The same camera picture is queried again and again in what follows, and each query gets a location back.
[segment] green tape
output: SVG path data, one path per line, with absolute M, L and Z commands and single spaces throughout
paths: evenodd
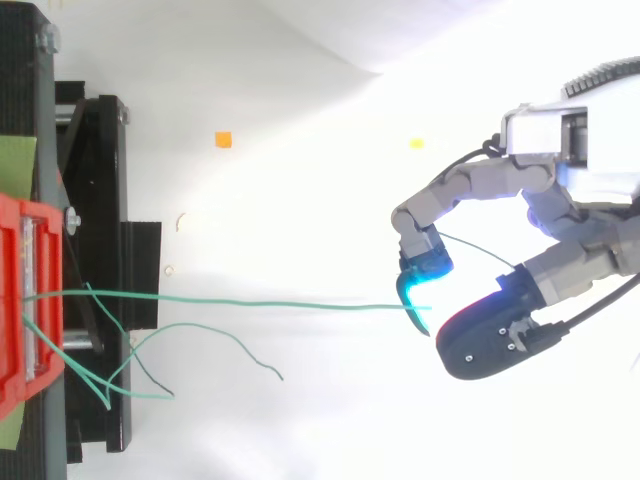
M 31 198 L 35 159 L 34 137 L 0 135 L 0 193 L 13 198 Z
M 23 415 L 24 403 L 21 403 L 0 422 L 0 450 L 15 450 L 18 446 Z

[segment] green cable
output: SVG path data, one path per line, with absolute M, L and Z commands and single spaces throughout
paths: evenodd
M 515 270 L 515 268 L 516 268 L 516 267 L 515 267 L 515 265 L 512 265 L 511 263 L 507 262 L 504 258 L 502 258 L 502 257 L 500 257 L 500 256 L 498 256 L 498 255 L 496 255 L 496 254 L 495 254 L 495 253 L 493 253 L 493 252 L 490 252 L 489 250 L 486 250 L 486 249 L 482 248 L 482 247 L 481 247 L 481 246 L 479 246 L 479 245 L 476 245 L 475 243 L 467 242 L 466 240 L 463 240 L 463 239 L 458 238 L 458 237 L 454 237 L 453 235 L 449 235 L 449 234 L 446 234 L 446 233 L 443 233 L 443 232 L 438 232 L 438 233 L 440 234 L 440 236 L 441 236 L 441 237 L 445 237 L 445 238 L 448 238 L 448 239 L 450 239 L 450 240 L 454 240 L 454 241 L 456 241 L 456 242 L 459 242 L 459 243 L 462 243 L 462 244 L 464 244 L 464 245 L 467 245 L 467 246 L 469 246 L 469 247 L 471 247 L 471 248 L 475 248 L 476 250 L 479 250 L 479 251 L 481 251 L 482 253 L 486 253 L 486 254 L 487 254 L 487 255 L 489 255 L 490 257 L 493 257 L 493 258 L 495 258 L 496 260 L 498 260 L 499 262 L 502 262 L 502 263 L 504 263 L 505 265 L 508 265 L 512 270 Z
M 224 330 L 219 330 L 217 328 L 213 328 L 213 327 L 209 327 L 207 325 L 202 325 L 200 323 L 192 323 L 192 322 L 180 322 L 180 323 L 172 323 L 171 325 L 167 325 L 165 327 L 159 328 L 158 330 L 155 330 L 153 333 L 151 333 L 148 337 L 146 337 L 144 340 L 142 340 L 131 352 L 131 355 L 129 355 L 129 357 L 127 357 L 127 359 L 122 362 L 122 365 L 120 365 L 120 367 L 113 372 L 113 374 L 109 377 L 109 382 L 113 381 L 113 379 L 116 377 L 116 375 L 118 375 L 122 369 L 124 367 L 126 367 L 129 362 L 131 362 L 131 360 L 133 359 L 133 357 L 135 356 L 136 352 L 145 344 L 147 343 L 147 341 L 151 340 L 153 337 L 155 337 L 156 335 L 169 330 L 171 328 L 176 328 L 176 327 L 195 327 L 195 328 L 202 328 L 203 330 L 209 330 L 215 333 L 219 333 L 220 335 L 224 335 L 225 337 L 229 337 L 231 338 L 233 341 L 235 341 L 238 345 L 240 345 L 242 347 L 242 349 L 246 352 L 247 355 L 249 355 L 249 357 L 251 357 L 251 359 L 256 362 L 258 365 L 260 365 L 261 367 L 267 368 L 271 371 L 273 371 L 276 375 L 278 375 L 278 377 L 280 378 L 280 380 L 284 381 L 284 378 L 282 377 L 282 375 L 280 374 L 280 372 L 275 368 L 272 367 L 271 365 L 267 365 L 265 363 L 262 363 L 260 360 L 258 360 L 250 351 L 249 349 L 234 335 L 225 332 Z
M 89 282 L 87 282 L 85 284 L 87 286 L 87 290 L 89 290 L 90 292 L 93 292 L 93 289 L 91 288 L 91 285 L 89 284 Z M 127 342 L 129 343 L 129 347 L 133 348 L 133 345 L 131 344 L 131 336 L 129 335 L 129 333 L 122 327 L 120 321 L 109 311 L 109 309 L 104 305 L 104 303 L 102 303 L 100 301 L 100 299 L 95 296 L 93 296 L 93 300 L 96 302 L 96 304 L 98 305 L 98 307 L 100 307 L 100 310 L 102 310 L 102 312 L 109 318 L 109 320 L 111 320 L 115 326 L 118 328 L 118 330 L 120 331 L 120 333 L 127 339 Z M 144 364 L 142 363 L 142 360 L 140 360 L 140 358 L 138 357 L 138 355 L 135 355 L 135 359 L 138 362 L 138 365 L 140 365 L 140 368 L 142 369 L 142 371 L 145 373 L 145 375 L 147 375 L 147 377 L 149 378 L 149 380 L 151 380 L 153 383 L 155 383 L 158 387 L 160 387 L 161 389 L 163 389 L 165 392 L 167 392 L 169 395 L 171 395 L 172 397 L 175 397 L 175 394 L 169 390 L 167 387 L 165 387 L 164 385 L 162 385 L 160 382 L 158 382 L 153 375 L 151 375 L 149 373 L 149 371 L 147 370 L 147 368 L 144 366 Z M 110 400 L 110 392 L 111 390 L 109 388 L 107 388 L 107 399 Z
M 47 292 L 38 295 L 25 297 L 25 302 L 41 300 L 43 298 L 61 296 L 99 296 L 117 298 L 135 298 L 139 300 L 166 300 L 169 302 L 210 304 L 210 305 L 233 305 L 236 307 L 289 307 L 289 308 L 309 308 L 314 310 L 342 310 L 342 311 L 365 311 L 365 310 L 431 310 L 429 306 L 415 305 L 334 305 L 330 303 L 306 303 L 306 302 L 281 302 L 281 301 L 261 301 L 246 302 L 242 300 L 232 300 L 228 298 L 190 298 L 176 297 L 173 295 L 154 295 L 151 293 L 117 292 L 113 290 L 63 290 L 60 292 Z
M 44 343 L 46 343 L 49 348 L 51 348 L 54 352 L 56 352 L 60 357 L 62 357 L 62 359 L 65 361 L 65 363 L 67 363 L 67 365 L 69 365 L 71 368 L 73 368 L 76 371 L 80 371 L 82 372 L 84 375 L 86 375 L 87 377 L 91 378 L 92 380 L 95 380 L 96 382 L 98 382 L 101 385 L 104 385 L 105 387 L 111 388 L 114 391 L 121 393 L 122 395 L 126 395 L 129 397 L 137 397 L 137 398 L 152 398 L 152 399 L 156 399 L 156 400 L 171 400 L 173 397 L 171 397 L 170 395 L 153 395 L 153 394 L 146 394 L 146 393 L 135 393 L 135 392 L 130 392 L 129 390 L 125 390 L 123 388 L 120 388 L 116 385 L 112 385 L 111 383 L 107 382 L 105 379 L 100 378 L 99 376 L 97 376 L 95 373 L 91 372 L 90 370 L 84 368 L 82 365 L 80 365 L 78 362 L 76 362 L 73 358 L 71 358 L 69 355 L 67 355 L 66 353 L 64 353 L 62 350 L 60 350 L 58 348 L 58 346 L 53 343 L 49 337 L 47 337 L 42 330 L 40 330 L 38 328 L 38 326 L 33 323 L 26 315 L 22 315 L 22 321 L 23 323 L 27 326 L 27 328 L 29 330 L 32 330 L 33 333 L 35 333 L 37 336 L 39 336 L 42 341 Z M 99 395 L 100 399 L 103 400 L 102 403 L 105 404 L 105 406 L 107 407 L 107 410 L 111 409 L 111 405 L 109 404 L 109 401 L 102 397 L 102 393 Z
M 91 381 L 91 379 L 90 379 L 90 378 L 87 378 L 87 376 L 86 376 L 84 373 L 82 373 L 81 371 L 76 370 L 74 367 L 71 367 L 71 368 L 73 369 L 73 371 L 74 371 L 74 372 L 76 372 L 76 374 L 80 377 L 80 379 L 81 379 L 84 383 L 86 383 L 86 384 L 87 384 L 87 386 L 88 386 L 91 390 L 93 390 L 93 393 L 95 393 L 95 394 L 96 394 L 96 396 L 97 396 L 97 397 L 100 399 L 100 401 L 104 404 L 105 408 L 106 408 L 107 410 L 111 410 L 111 402 L 110 402 L 110 400 L 109 400 L 107 397 L 105 397 L 105 396 L 104 396 L 104 394 L 100 391 L 100 389 L 99 389 L 98 387 L 96 387 L 96 384 L 95 384 L 95 383 L 93 383 L 93 382 Z

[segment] red clamp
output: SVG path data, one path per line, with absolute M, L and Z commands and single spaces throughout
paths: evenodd
M 64 371 L 64 361 L 22 322 L 31 313 L 63 348 L 62 298 L 22 301 L 62 290 L 62 223 L 51 206 L 0 194 L 0 420 Z

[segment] robotic hand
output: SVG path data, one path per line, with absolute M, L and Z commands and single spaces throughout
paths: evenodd
M 400 205 L 398 293 L 454 268 L 434 222 L 460 201 L 522 193 L 529 220 L 558 243 L 498 278 L 501 290 L 458 312 L 439 330 L 436 347 L 447 371 L 479 379 L 557 343 L 570 329 L 640 284 L 640 57 L 603 64 L 564 87 L 564 100 L 521 105 L 500 135 L 461 158 Z M 470 159 L 487 155 L 474 163 Z M 624 194 L 629 204 L 572 200 L 568 190 Z M 609 275 L 632 280 L 567 322 L 538 325 L 531 312 L 589 290 Z M 414 325 L 429 335 L 420 315 Z

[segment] metal bolt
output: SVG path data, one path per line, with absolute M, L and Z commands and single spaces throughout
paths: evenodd
M 36 45 L 49 55 L 60 52 L 62 45 L 60 29 L 52 23 L 43 25 L 38 35 L 36 35 Z
M 76 209 L 73 207 L 67 208 L 64 212 L 64 226 L 67 229 L 67 233 L 71 236 L 76 234 L 76 230 L 82 225 L 82 218 L 76 213 Z
M 118 108 L 118 121 L 122 125 L 129 125 L 131 123 L 131 111 L 129 107 Z

